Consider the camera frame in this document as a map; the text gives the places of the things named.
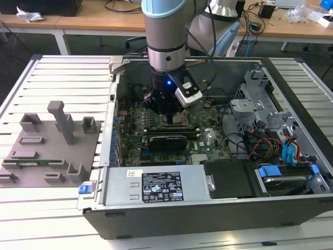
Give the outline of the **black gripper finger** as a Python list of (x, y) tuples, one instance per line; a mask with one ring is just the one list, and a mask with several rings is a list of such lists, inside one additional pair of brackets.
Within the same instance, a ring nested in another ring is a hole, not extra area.
[(172, 123), (172, 100), (162, 92), (152, 90), (144, 96), (144, 105), (159, 115), (165, 115), (167, 123)]
[(183, 107), (180, 107), (177, 112), (173, 114), (172, 123), (173, 124), (182, 124), (183, 123)]

